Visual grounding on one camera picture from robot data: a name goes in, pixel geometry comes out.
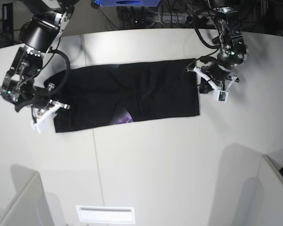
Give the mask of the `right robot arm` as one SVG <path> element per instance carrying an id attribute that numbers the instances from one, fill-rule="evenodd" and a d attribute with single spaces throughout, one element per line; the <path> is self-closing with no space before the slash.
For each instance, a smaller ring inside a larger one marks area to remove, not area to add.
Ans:
<path id="1" fill-rule="evenodd" d="M 20 47 L 10 69 L 6 72 L 0 96 L 14 105 L 19 112 L 24 107 L 41 111 L 56 112 L 59 108 L 68 109 L 53 97 L 63 88 L 69 74 L 70 61 L 65 53 L 53 49 L 73 15 L 76 0 L 24 0 L 22 2 L 33 14 L 31 21 L 21 36 Z M 66 72 L 58 85 L 49 84 L 45 88 L 34 86 L 34 79 L 44 69 L 43 55 L 60 55 L 66 63 Z"/>

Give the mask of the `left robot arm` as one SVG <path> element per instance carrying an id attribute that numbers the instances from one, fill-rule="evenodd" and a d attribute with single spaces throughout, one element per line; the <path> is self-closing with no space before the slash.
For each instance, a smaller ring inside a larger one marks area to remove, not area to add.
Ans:
<path id="1" fill-rule="evenodd" d="M 249 58 L 248 47 L 242 36 L 242 22 L 239 14 L 240 0 L 209 0 L 205 7 L 194 13 L 193 27 L 202 42 L 209 49 L 218 51 L 216 58 L 208 55 L 202 56 L 199 60 L 209 66 L 203 66 L 201 72 L 208 76 L 208 79 L 201 78 L 199 91 L 207 94 L 216 86 L 221 91 L 226 90 L 225 82 L 228 85 L 240 82 L 236 75 L 231 75 L 233 70 Z M 208 44 L 199 31 L 200 15 L 204 12 L 215 12 L 212 21 L 218 31 L 218 36 Z"/>

